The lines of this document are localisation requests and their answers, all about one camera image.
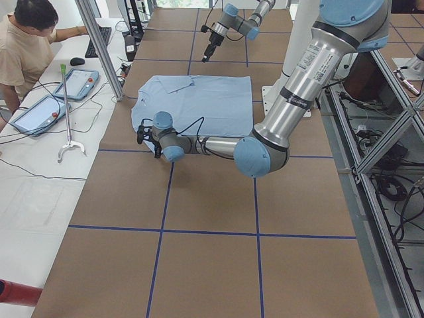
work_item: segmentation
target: black hair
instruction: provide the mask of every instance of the black hair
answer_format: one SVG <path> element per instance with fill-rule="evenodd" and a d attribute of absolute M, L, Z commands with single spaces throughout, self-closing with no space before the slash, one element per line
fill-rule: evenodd
<path fill-rule="evenodd" d="M 20 25 L 40 31 L 55 26 L 59 21 L 58 13 L 48 0 L 18 0 L 14 15 Z"/>

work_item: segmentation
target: white desk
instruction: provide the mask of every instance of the white desk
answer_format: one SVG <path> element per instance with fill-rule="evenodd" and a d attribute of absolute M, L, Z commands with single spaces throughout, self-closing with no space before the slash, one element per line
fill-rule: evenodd
<path fill-rule="evenodd" d="M 116 70 L 122 63 L 119 58 L 126 60 L 123 37 L 119 31 L 115 32 L 117 22 L 119 19 L 98 20 L 101 26 L 113 28 L 108 51 Z M 64 41 L 63 47 L 40 78 L 40 82 L 61 81 L 60 64 L 67 64 L 67 69 L 70 70 L 70 59 L 76 56 L 83 58 L 88 41 L 88 36 Z M 98 58 L 85 59 L 85 65 L 76 68 L 99 70 L 99 83 L 87 98 L 107 81 Z M 55 85 L 48 88 L 53 91 Z M 36 89 L 30 92 L 21 106 L 30 107 L 45 95 L 48 95 L 48 92 L 44 88 Z M 86 133 L 72 132 L 72 138 L 85 146 L 87 156 L 76 148 L 66 151 L 62 163 L 57 163 L 59 149 L 67 142 L 66 121 L 63 117 L 49 130 L 63 131 L 61 133 L 48 133 L 36 138 L 26 137 L 1 144 L 23 136 L 7 125 L 0 134 L 0 151 L 3 153 L 0 158 L 35 174 L 86 178 L 116 102 L 109 85 L 94 97 L 94 101 L 102 104 L 103 108 L 91 130 Z M 82 103 L 72 103 L 72 106 L 75 109 Z M 99 109 L 98 104 L 88 101 L 73 111 L 70 114 L 72 128 L 87 130 Z M 0 162 L 0 178 L 0 278 L 43 287 L 84 181 L 33 177 L 4 162 Z M 0 317 L 27 318 L 32 315 L 33 310 L 33 307 L 0 303 Z"/>

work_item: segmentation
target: red cylinder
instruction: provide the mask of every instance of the red cylinder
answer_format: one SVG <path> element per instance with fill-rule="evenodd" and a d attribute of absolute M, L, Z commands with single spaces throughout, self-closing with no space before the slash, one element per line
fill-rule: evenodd
<path fill-rule="evenodd" d="M 0 303 L 34 307 L 41 292 L 42 288 L 0 280 Z"/>

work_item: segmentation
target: label on robot arm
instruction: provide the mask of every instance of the label on robot arm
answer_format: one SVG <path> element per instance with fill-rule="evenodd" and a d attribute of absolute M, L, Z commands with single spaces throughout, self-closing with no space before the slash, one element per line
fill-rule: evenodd
<path fill-rule="evenodd" d="M 325 83 L 338 61 L 337 56 L 330 50 L 309 44 L 296 68 L 305 72 L 309 79 L 322 84 Z"/>

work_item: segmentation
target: black mouse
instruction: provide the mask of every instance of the black mouse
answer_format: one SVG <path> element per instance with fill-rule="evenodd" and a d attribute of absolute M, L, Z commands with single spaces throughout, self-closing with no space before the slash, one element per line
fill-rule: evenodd
<path fill-rule="evenodd" d="M 72 66 L 85 64 L 85 60 L 83 58 L 72 58 L 69 62 Z"/>

